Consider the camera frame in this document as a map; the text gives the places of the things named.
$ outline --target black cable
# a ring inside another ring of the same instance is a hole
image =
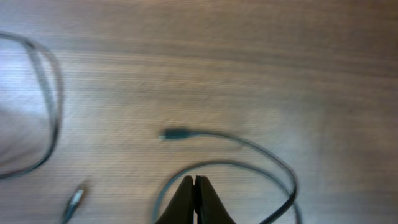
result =
[[[296,223],[301,224],[303,222],[300,208],[297,205],[297,203],[295,203],[295,199],[297,197],[297,192],[298,192],[298,187],[299,187],[299,183],[298,183],[297,177],[295,175],[295,172],[293,171],[292,168],[289,167],[289,165],[287,165],[284,161],[279,159],[275,154],[271,153],[266,148],[264,148],[260,145],[257,145],[251,141],[248,141],[248,140],[245,140],[242,138],[238,138],[236,136],[232,136],[229,134],[217,133],[217,132],[212,132],[212,131],[191,131],[191,130],[182,129],[182,128],[166,129],[164,131],[164,135],[162,136],[162,138],[164,138],[164,139],[186,139],[186,138],[190,138],[190,137],[198,136],[198,135],[216,136],[216,137],[220,137],[220,138],[229,139],[229,140],[247,145],[247,146],[251,147],[252,149],[256,150],[257,152],[260,152],[263,156],[272,160],[280,168],[282,168],[284,171],[286,171],[286,173],[288,174],[289,179],[291,181],[291,184],[293,185],[293,189],[291,191],[289,191],[289,189],[283,184],[283,182],[280,181],[276,176],[269,173],[268,171],[265,171],[261,168],[255,167],[255,166],[252,166],[250,164],[245,164],[245,163],[239,162],[239,161],[226,161],[226,160],[200,162],[200,163],[183,168],[182,170],[177,172],[173,177],[171,177],[167,181],[167,183],[163,186],[162,190],[160,191],[160,193],[157,197],[157,200],[156,200],[153,212],[152,212],[152,223],[155,223],[157,220],[160,205],[163,201],[163,197],[166,194],[167,190],[170,188],[170,186],[179,177],[184,175],[186,172],[191,171],[193,169],[197,169],[199,167],[210,166],[210,165],[230,165],[230,166],[248,169],[253,172],[257,172],[259,174],[262,174],[264,177],[267,177],[271,181],[273,181],[273,183],[275,183],[285,194],[287,194],[287,196],[289,197],[288,200],[281,207],[279,207],[273,214],[271,214],[265,220],[260,222],[260,224],[268,224],[268,223],[274,222],[280,216],[282,216],[292,205],[294,206]]]
[[[0,174],[0,180],[4,179],[9,179],[12,177],[18,177],[22,176],[25,174],[28,174],[32,172],[33,170],[36,170],[39,168],[41,165],[43,165],[45,162],[48,161],[48,159],[51,157],[53,154],[55,147],[57,145],[58,137],[59,137],[59,132],[60,132],[60,125],[61,125],[61,114],[62,114],[62,101],[61,98],[58,97],[58,103],[56,103],[56,98],[54,94],[52,94],[49,80],[44,72],[43,69],[43,64],[40,59],[39,53],[45,54],[45,56],[50,60],[50,63],[52,65],[53,69],[58,69],[54,67],[54,65],[57,65],[57,61],[55,57],[49,52],[48,49],[46,49],[44,46],[29,40],[26,37],[19,36],[17,34],[11,34],[8,32],[0,32],[0,38],[2,39],[7,39],[7,40],[13,40],[18,43],[20,43],[25,49],[26,52],[29,56],[29,60],[33,65],[33,68],[36,73],[36,77],[40,86],[40,89],[42,90],[43,98],[45,101],[47,113],[49,115],[49,125],[50,125],[50,143],[49,146],[43,155],[43,157],[37,161],[35,164],[21,170],[9,172],[6,174]],[[61,89],[61,86],[59,85],[60,83],[57,83],[58,90]]]

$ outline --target cord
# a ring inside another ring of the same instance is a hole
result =
[[[56,148],[58,137],[59,137],[60,124],[61,124],[60,117],[61,117],[61,113],[62,113],[62,102],[61,102],[61,99],[59,98],[58,104],[56,104],[56,100],[52,94],[48,78],[43,69],[42,61],[39,57],[39,52],[42,52],[42,53],[44,52],[45,56],[47,56],[47,58],[49,60],[53,60],[52,62],[50,61],[50,63],[52,63],[52,65],[53,65],[54,62],[56,62],[56,59],[49,52],[49,50],[46,49],[44,46],[42,46],[32,40],[29,40],[26,37],[19,36],[17,34],[11,34],[8,32],[0,32],[0,38],[16,41],[16,42],[20,43],[26,49],[27,54],[29,56],[29,60],[32,63],[33,68],[35,70],[40,89],[42,90],[42,95],[43,95],[43,98],[45,101],[47,113],[49,115],[49,125],[50,125],[50,132],[51,132],[50,143],[49,143],[49,146],[48,146],[45,154],[43,155],[43,157],[39,161],[37,161],[35,164],[33,164],[25,169],[9,172],[6,174],[0,174],[0,180],[4,180],[4,179],[10,179],[13,177],[19,177],[22,175],[26,175],[26,174],[32,172],[33,170],[36,170],[37,168],[39,168],[41,165],[43,165],[45,162],[47,162],[48,159],[51,157],[51,155],[53,154],[53,152]]]
[[[230,134],[225,134],[225,133],[218,133],[218,132],[213,132],[213,131],[191,131],[189,129],[185,128],[176,128],[176,129],[166,129],[161,136],[162,139],[165,140],[178,140],[178,139],[186,139],[194,136],[200,136],[200,135],[205,135],[205,136],[214,136],[214,137],[219,137],[219,138],[224,138],[228,139],[231,141],[235,141],[244,145],[249,146],[250,148],[256,150],[257,152],[261,153],[263,156],[266,158],[272,160],[275,162],[281,169],[286,171],[287,175],[289,176],[289,179],[291,181],[291,184],[293,186],[293,189],[289,191],[289,189],[283,184],[283,182],[278,179],[276,176],[273,174],[269,173],[266,170],[263,170],[261,168],[252,166],[250,164],[246,164],[243,162],[239,161],[229,161],[229,160],[215,160],[215,161],[205,161],[205,162],[199,162],[197,164],[190,165],[188,167],[183,168],[182,170],[178,171],[175,175],[173,175],[167,183],[163,186],[162,190],[160,191],[157,200],[154,205],[154,209],[152,211],[152,222],[155,223],[157,220],[157,217],[159,215],[159,210],[160,210],[160,205],[163,201],[163,198],[165,194],[167,193],[168,189],[170,186],[182,175],[185,173],[197,169],[200,167],[205,167],[205,166],[213,166],[213,165],[228,165],[228,166],[234,166],[242,169],[247,169],[253,172],[256,172],[258,174],[263,175],[264,177],[270,179],[273,181],[273,183],[278,186],[278,188],[281,189],[287,196],[288,200],[281,206],[279,207],[274,213],[272,213],[270,216],[268,216],[265,220],[260,222],[260,224],[268,224],[276,221],[280,216],[282,216],[292,205],[294,208],[295,212],[295,219],[296,223],[301,224],[303,223],[302,221],[302,214],[300,211],[299,205],[295,202],[295,199],[297,197],[297,192],[299,188],[299,183],[297,180],[297,177],[295,175],[295,172],[293,171],[292,168],[289,167],[284,161],[279,159],[275,154],[267,150],[266,148],[253,143],[251,141],[248,141],[243,138],[239,138],[236,136],[232,136]]]

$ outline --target wood grain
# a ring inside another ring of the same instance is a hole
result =
[[[0,183],[0,223],[57,223],[86,179],[71,224],[149,223],[160,186],[192,162],[277,171],[230,142],[161,142],[167,126],[271,149],[298,173],[305,223],[398,222],[397,2],[3,0],[0,21],[52,49],[65,84],[56,153]],[[47,117],[22,49],[0,47],[5,171],[43,153]],[[258,223],[285,200],[244,171],[195,174],[210,178],[237,223]],[[293,223],[291,212],[276,223]]]

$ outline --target plug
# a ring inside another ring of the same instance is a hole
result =
[[[163,140],[187,139],[195,135],[195,132],[187,128],[166,128],[159,136]]]

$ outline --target wooden table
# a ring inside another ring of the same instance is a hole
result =
[[[192,162],[277,171],[228,141],[162,142],[168,126],[268,147],[298,174],[305,223],[397,223],[397,25],[393,0],[0,1],[0,30],[50,48],[65,86],[60,144],[39,170],[0,182],[0,223],[58,223],[84,180],[90,192],[71,224],[149,223],[160,186]],[[4,171],[36,161],[48,132],[22,50],[0,47]],[[285,200],[242,170],[195,174],[238,224]],[[291,211],[277,221],[293,222]]]

